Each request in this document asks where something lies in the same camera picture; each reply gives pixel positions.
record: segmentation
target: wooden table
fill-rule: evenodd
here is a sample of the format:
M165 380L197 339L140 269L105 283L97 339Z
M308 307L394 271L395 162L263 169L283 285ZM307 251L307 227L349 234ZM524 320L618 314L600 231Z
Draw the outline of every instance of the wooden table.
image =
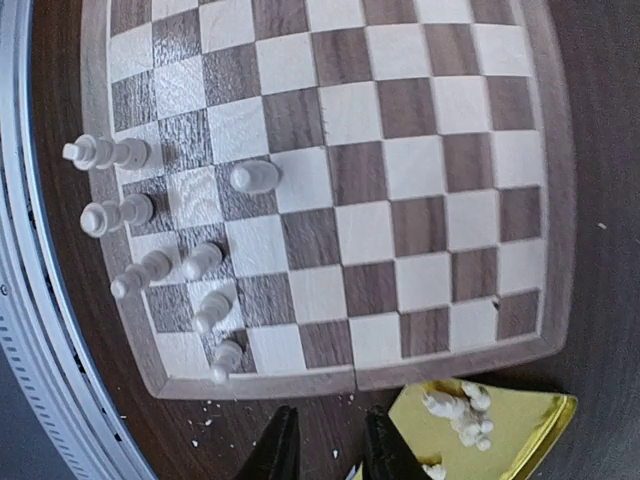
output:
M543 478L635 478L640 460L640 128L634 97L640 6L550 2L563 50L578 158L578 239L572 322L557 356L493 377L509 385L578 395L579 413L541 467ZM137 373L118 314L87 301L108 295L102 256L77 229L90 201L86 176L61 176L59 146L81 132L78 21L81 2L38 0L33 110L52 236L87 344L141 451L160 478L228 478L280 402L158 401ZM303 478L341 478L358 461L364 410L395 392L291 402L301 413ZM201 427L211 415L210 427ZM199 447L193 448L191 440ZM334 460L332 451L337 449Z

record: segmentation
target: chess piece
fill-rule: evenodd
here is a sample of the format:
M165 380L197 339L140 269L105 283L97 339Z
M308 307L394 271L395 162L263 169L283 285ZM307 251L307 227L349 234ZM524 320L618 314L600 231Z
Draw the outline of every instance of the chess piece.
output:
M182 273L187 280L200 280L209 270L222 262L222 252L213 243L198 245L189 257L182 262Z
M200 310L195 314L191 325L194 332L200 335L209 333L214 325L226 318L231 311L231 302L220 292L211 292L200 304Z
M171 260L155 250L145 255L140 263L129 265L124 273L111 282L111 293L116 300L146 289L151 281L159 281L171 272Z
M74 143L67 143L62 149L62 157L83 171L105 170L114 164L126 170L138 170L149 158L149 152L144 140L126 138L116 143L110 138L85 134Z
M82 211L80 227L87 235L100 238L122 227L123 222L142 225L152 216L153 203L149 197L134 193L126 196L120 205L112 200L90 203Z
M211 380L216 385L229 381L229 374L236 371L242 360L242 348L231 340L225 340L214 351Z
M280 181L280 171L264 160L247 160L231 170L231 186L240 193L257 195L276 188Z

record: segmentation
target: pawn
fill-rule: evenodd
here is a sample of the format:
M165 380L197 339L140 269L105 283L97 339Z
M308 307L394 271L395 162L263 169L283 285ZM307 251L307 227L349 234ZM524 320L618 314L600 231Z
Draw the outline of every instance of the pawn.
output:
M82 211L80 227L93 238L100 238L107 232L122 227L123 222L142 225L151 220L153 203L146 195L134 193L125 197L120 205L112 200L90 203Z
M155 250L144 256L140 263L129 265L124 273L111 282L111 294L116 300L140 293L151 281L159 281L171 272L171 260Z
M198 245L182 262L182 273L187 280L200 280L209 270L222 263L222 252L213 243Z
M222 342L214 352L211 380L216 385L227 383L229 374L236 371L242 360L242 348L231 340Z
M200 304L200 310L191 321L193 331L205 335L216 323L224 320L231 311L231 303L220 292L211 292Z
M116 143L110 138L85 134L74 143L67 143L62 149L62 157L83 171L105 170L114 164L126 170L138 170L146 163L149 152L144 140L126 138Z
M240 193L258 195L267 193L278 186L280 171L264 160L247 160L231 170L231 186Z

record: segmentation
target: white figurine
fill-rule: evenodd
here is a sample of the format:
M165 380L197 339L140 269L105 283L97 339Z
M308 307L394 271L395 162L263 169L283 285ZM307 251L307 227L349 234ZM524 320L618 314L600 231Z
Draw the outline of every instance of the white figurine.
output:
M171 260L155 250L144 256L140 263L129 265L124 273L111 282L111 294L116 300L134 295L146 289L151 281L165 278L171 272Z
M182 273L187 280L200 280L209 270L222 263L222 252L213 243L202 243L182 262Z
M200 310L191 321L193 330L200 335L210 332L214 325L226 318L231 311L231 302L220 292L211 292L200 304Z
M242 348L231 340L225 340L214 351L211 380L216 385L229 381L229 374L236 371L242 359Z
M229 182L240 193L257 195L267 193L278 186L280 171L273 163L264 160L247 160L231 170Z
M126 170L138 170L146 163L149 151L144 140L126 138L116 143L110 138L85 134L74 143L67 143L62 149L62 157L83 171L105 170L114 164Z
M112 200L90 203L80 215L82 231L93 238L122 227L123 222L142 225L151 220L153 203L146 195L134 193L125 197L120 205Z

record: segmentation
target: dark square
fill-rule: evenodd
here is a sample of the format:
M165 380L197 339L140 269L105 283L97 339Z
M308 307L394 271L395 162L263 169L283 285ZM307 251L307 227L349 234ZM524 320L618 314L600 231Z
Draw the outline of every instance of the dark square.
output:
M309 31L305 0L253 0L256 40Z
M510 0L471 0L476 23L515 25Z
M380 142L329 147L329 168L335 205L387 199Z
M255 43L207 53L202 68L208 106L260 95Z
M498 284L498 254L495 248L453 253L451 283L453 301L495 295Z
M368 25L416 23L413 0L364 0L364 15Z
M449 308L400 315L402 358L449 350Z
M178 249L180 257L187 258L191 251L202 243L213 243L222 250L222 263L215 269L207 272L202 280L217 280L222 278L234 278L235 272L229 252L229 241L224 224L204 225L176 230L178 236Z
M296 321L286 273L239 278L238 301L248 328Z
M153 64L156 68L201 52L198 9L153 22Z
M443 197L391 202L391 217L397 257L447 249Z
M384 138L434 135L436 119L428 78L376 83Z
M150 0L112 0L111 36L151 21Z
M486 77L495 130L535 128L525 77Z
M373 79L364 32L364 28L352 28L312 35L321 87Z
M479 75L469 25L425 25L434 76Z
M271 153L324 143L317 88L266 95L262 99Z
M158 333L193 331L193 309L186 285L149 287L145 295Z
M510 242L541 235L540 188L500 191L500 240Z
M535 290L500 299L498 340L536 332L539 295Z
M340 263L333 208L282 215L282 230L291 270Z
M268 161L268 157L260 157L256 158L256 160ZM242 161L222 163L215 166L222 217L225 220L240 220L242 218L261 217L278 213L275 192L248 195L231 187L229 180L231 171L239 163L242 163Z
M349 317L398 309L393 262L344 267L344 285Z
M449 192L493 188L491 137L488 133L442 137Z
M153 71L115 82L111 93L116 132L151 123L158 118Z
M151 217L151 220L142 225L130 226L132 237L173 230L173 218L171 217L167 183L164 176L127 183L122 186L122 193L125 196L132 193L141 193L148 196L151 199L151 203L153 203L153 217Z
M160 120L158 129L168 174L213 164L206 110Z
M300 326L307 368L353 365L351 332L346 320Z

